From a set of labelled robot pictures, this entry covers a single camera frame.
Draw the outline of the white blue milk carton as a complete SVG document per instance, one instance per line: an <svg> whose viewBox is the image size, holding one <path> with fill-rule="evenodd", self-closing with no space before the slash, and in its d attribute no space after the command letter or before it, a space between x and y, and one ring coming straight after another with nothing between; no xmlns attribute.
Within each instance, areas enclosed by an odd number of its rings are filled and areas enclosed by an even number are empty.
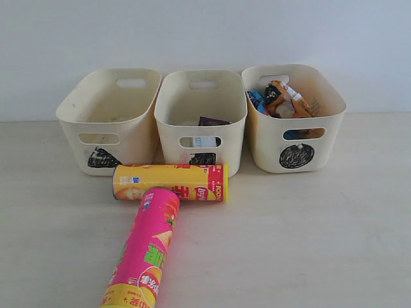
<svg viewBox="0 0 411 308"><path fill-rule="evenodd" d="M185 148L216 148L221 145L219 137L182 137L180 145Z"/></svg>

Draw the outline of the purple juice carton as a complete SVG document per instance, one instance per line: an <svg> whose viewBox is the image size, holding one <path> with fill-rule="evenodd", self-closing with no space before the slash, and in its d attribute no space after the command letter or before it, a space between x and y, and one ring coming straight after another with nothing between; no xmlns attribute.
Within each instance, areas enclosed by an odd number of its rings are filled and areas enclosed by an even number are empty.
<svg viewBox="0 0 411 308"><path fill-rule="evenodd" d="M222 125L228 125L231 124L229 121L224 121L220 119L213 119L209 117L200 117L198 121L199 126L222 126Z"/></svg>

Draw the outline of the blue noodle packet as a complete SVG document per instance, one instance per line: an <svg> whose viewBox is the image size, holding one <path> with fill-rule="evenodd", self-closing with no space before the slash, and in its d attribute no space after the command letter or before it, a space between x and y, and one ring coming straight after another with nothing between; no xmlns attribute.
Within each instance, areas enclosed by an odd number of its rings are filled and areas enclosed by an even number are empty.
<svg viewBox="0 0 411 308"><path fill-rule="evenodd" d="M270 115L266 106L265 98L258 91L247 91L247 95L254 108L261 114Z"/></svg>

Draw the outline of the orange noodle packet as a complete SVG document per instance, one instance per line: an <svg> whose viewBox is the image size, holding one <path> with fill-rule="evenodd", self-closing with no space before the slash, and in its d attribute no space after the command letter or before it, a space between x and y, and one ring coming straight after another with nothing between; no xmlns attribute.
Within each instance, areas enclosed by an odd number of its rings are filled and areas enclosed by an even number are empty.
<svg viewBox="0 0 411 308"><path fill-rule="evenodd" d="M280 119L314 117L306 100L281 80L273 80L266 86L265 108L272 117Z"/></svg>

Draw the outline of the yellow chips can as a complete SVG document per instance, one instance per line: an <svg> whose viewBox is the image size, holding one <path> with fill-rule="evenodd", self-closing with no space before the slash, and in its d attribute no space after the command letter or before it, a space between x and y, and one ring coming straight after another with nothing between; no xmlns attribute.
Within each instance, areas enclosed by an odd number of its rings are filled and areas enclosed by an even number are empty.
<svg viewBox="0 0 411 308"><path fill-rule="evenodd" d="M117 200L140 200L154 187L173 191L181 200L227 201L229 166L218 165L118 165L112 179Z"/></svg>

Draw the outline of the cream bin with square mark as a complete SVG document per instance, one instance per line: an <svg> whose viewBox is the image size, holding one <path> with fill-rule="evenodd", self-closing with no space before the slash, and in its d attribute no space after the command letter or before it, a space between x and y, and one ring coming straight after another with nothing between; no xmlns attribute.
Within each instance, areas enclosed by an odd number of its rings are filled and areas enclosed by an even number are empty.
<svg viewBox="0 0 411 308"><path fill-rule="evenodd" d="M154 116L166 164L227 164L229 176L240 168L247 99L241 76L233 71L191 70L167 75ZM199 126L200 117L229 121ZM182 137L219 137L216 148L185 148Z"/></svg>

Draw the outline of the cream bin with circle mark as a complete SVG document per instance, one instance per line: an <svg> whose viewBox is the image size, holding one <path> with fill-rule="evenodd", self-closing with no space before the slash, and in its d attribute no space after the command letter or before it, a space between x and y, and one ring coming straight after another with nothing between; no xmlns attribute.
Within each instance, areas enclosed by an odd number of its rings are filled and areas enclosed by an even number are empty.
<svg viewBox="0 0 411 308"><path fill-rule="evenodd" d="M264 93L263 77L283 80L309 104L314 117L278 119L248 104L247 137L256 165L270 173L316 171L333 149L346 103L315 68L302 64L262 65L243 70L246 92Z"/></svg>

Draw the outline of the cream bin with triangle mark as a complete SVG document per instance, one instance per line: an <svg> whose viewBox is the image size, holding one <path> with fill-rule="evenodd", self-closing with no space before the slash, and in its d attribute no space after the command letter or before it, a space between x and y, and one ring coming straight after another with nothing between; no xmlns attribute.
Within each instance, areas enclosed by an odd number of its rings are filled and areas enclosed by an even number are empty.
<svg viewBox="0 0 411 308"><path fill-rule="evenodd" d="M112 176L120 164L153 162L159 145L153 111L161 82L153 69L101 69L63 100L56 116L84 173Z"/></svg>

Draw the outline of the pink chips can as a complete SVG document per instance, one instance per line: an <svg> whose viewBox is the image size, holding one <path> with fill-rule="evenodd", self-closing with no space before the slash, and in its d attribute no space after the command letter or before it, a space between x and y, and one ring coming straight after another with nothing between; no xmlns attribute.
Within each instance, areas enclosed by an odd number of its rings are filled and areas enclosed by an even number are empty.
<svg viewBox="0 0 411 308"><path fill-rule="evenodd" d="M179 207L169 189L144 194L101 307L155 306Z"/></svg>

